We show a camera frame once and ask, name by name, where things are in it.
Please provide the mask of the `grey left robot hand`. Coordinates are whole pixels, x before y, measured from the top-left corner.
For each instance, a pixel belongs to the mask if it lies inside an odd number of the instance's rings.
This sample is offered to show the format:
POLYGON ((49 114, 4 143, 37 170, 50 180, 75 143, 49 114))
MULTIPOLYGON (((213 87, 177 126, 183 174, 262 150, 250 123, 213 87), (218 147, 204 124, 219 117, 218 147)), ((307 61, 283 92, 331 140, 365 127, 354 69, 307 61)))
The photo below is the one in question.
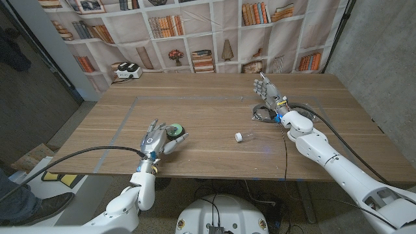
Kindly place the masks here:
POLYGON ((161 153, 172 153, 189 136, 179 124, 157 125, 157 122, 158 119, 152 121, 140 143, 140 151, 145 159, 155 160, 161 153))

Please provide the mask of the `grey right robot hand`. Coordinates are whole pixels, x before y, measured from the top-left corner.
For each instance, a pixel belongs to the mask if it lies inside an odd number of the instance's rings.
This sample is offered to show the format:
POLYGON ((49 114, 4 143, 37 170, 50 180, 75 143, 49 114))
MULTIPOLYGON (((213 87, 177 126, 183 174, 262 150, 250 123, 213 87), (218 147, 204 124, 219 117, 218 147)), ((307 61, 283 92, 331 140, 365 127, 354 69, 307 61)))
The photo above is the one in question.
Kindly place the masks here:
POLYGON ((280 94, 276 86, 263 72, 260 73, 260 76, 262 80, 254 80, 253 91, 265 101, 270 110, 275 111, 279 116, 284 116, 290 111, 287 99, 280 94))

